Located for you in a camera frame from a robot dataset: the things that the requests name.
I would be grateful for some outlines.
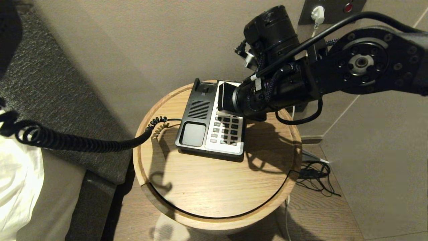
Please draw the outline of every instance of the gray bed headboard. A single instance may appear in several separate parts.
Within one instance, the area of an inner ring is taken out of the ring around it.
[[[0,87],[0,96],[8,107],[17,110],[22,119],[38,121],[59,132],[104,140],[130,138],[67,59],[35,11],[21,19],[23,39]],[[131,150],[54,154],[120,184],[125,179]]]

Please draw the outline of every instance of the black robotic arm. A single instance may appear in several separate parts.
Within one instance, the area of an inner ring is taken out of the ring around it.
[[[361,18],[372,18],[397,28],[375,26],[354,30],[339,40],[324,37]],[[246,40],[237,48],[254,75],[239,87],[220,87],[219,110],[263,121],[267,112],[318,100],[311,117],[286,124],[309,122],[321,113],[322,96],[335,91],[368,94],[397,90],[428,95],[428,33],[374,12],[353,15],[299,44],[284,6],[254,18],[244,29]],[[254,56],[248,61],[243,48]],[[306,50],[298,60],[294,56]]]

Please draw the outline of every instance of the black cable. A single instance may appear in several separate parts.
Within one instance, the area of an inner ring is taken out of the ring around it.
[[[301,119],[301,120],[295,120],[295,121],[294,120],[284,120],[281,117],[279,117],[278,111],[275,112],[275,116],[276,116],[276,119],[279,122],[281,122],[282,124],[286,124],[286,125],[300,125],[300,124],[304,124],[304,123],[308,123],[310,121],[313,121],[318,116],[320,116],[320,114],[322,112],[322,105],[323,105],[323,102],[322,102],[322,98],[321,98],[321,99],[318,100],[318,109],[317,109],[317,111],[313,115],[311,115],[309,117],[306,117],[304,119]]]
[[[330,182],[331,168],[330,166],[328,166],[327,163],[319,162],[319,161],[308,161],[306,163],[307,165],[302,165],[302,169],[300,170],[299,177],[297,178],[302,180],[296,182],[296,185],[305,187],[313,191],[321,192],[324,196],[336,195],[341,197],[341,195],[335,192],[333,186],[331,185],[331,182]],[[321,169],[319,170],[315,168],[314,167],[315,164],[321,165]],[[328,188],[321,181],[321,178],[327,178]],[[312,180],[316,180],[318,184],[321,186],[321,188],[316,186],[312,182]],[[306,184],[304,184],[305,181],[308,181],[312,185],[312,187],[309,187]]]
[[[239,54],[240,56],[244,57],[245,55],[245,47],[247,45],[247,40],[244,39],[238,47],[235,48],[235,53]]]
[[[294,57],[295,55],[297,55],[301,51],[306,50],[307,48],[309,48],[309,46],[315,44],[316,42],[318,42],[322,38],[326,37],[327,35],[333,33],[334,31],[338,30],[339,28],[341,28],[347,24],[350,24],[352,22],[355,22],[355,21],[363,19],[363,18],[370,18],[370,19],[374,19],[374,20],[386,23],[386,24],[388,24],[388,25],[390,25],[390,26],[392,26],[392,27],[394,27],[394,28],[396,28],[402,32],[423,33],[423,31],[421,31],[421,30],[407,26],[407,25],[405,25],[405,24],[403,24],[403,23],[401,23],[401,22],[399,22],[399,21],[397,21],[397,20],[395,20],[389,16],[383,15],[381,13],[378,13],[378,12],[360,12],[360,13],[351,15],[351,16],[341,20],[340,22],[336,23],[335,25],[333,25],[333,26],[327,28],[326,30],[322,31],[321,33],[319,33],[315,37],[304,41],[299,46],[292,49],[290,52],[288,52],[287,54],[285,54],[284,56],[279,58],[277,61],[275,61],[271,65],[260,70],[256,74],[256,76],[259,78],[261,76],[264,76],[266,74],[271,73],[272,71],[278,69],[284,62],[288,61],[290,58]]]
[[[0,127],[0,135],[6,137],[15,135],[15,138],[20,143],[39,148],[96,153],[124,151],[137,147],[150,138],[156,124],[167,121],[181,121],[181,119],[168,119],[162,116],[156,117],[140,136],[131,140],[118,142],[60,133],[44,127],[33,120],[21,120],[17,122],[18,116],[16,111],[0,114],[0,123],[3,123]]]
[[[258,73],[265,66],[265,63],[265,54],[259,54],[259,57],[257,58],[257,68],[255,73]]]

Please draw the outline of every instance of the round side table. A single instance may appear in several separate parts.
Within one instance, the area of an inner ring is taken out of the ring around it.
[[[157,116],[181,118],[193,84],[162,98],[144,117],[136,136]],[[282,110],[280,116],[290,119]],[[155,207],[203,232],[238,232],[273,212],[290,194],[300,171],[302,144],[296,126],[247,120],[240,162],[181,153],[174,144],[179,121],[158,124],[133,150],[138,182]]]

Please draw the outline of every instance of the coiled phone cord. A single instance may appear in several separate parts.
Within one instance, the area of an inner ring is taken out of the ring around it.
[[[0,99],[0,109],[5,107],[5,101]],[[126,141],[105,141],[82,136],[64,134],[44,127],[33,120],[17,121],[19,114],[12,110],[0,114],[0,135],[15,138],[22,144],[51,150],[66,150],[79,152],[118,152],[137,147],[150,138],[153,129],[160,122],[181,121],[168,119],[165,116],[156,117],[140,136]]]

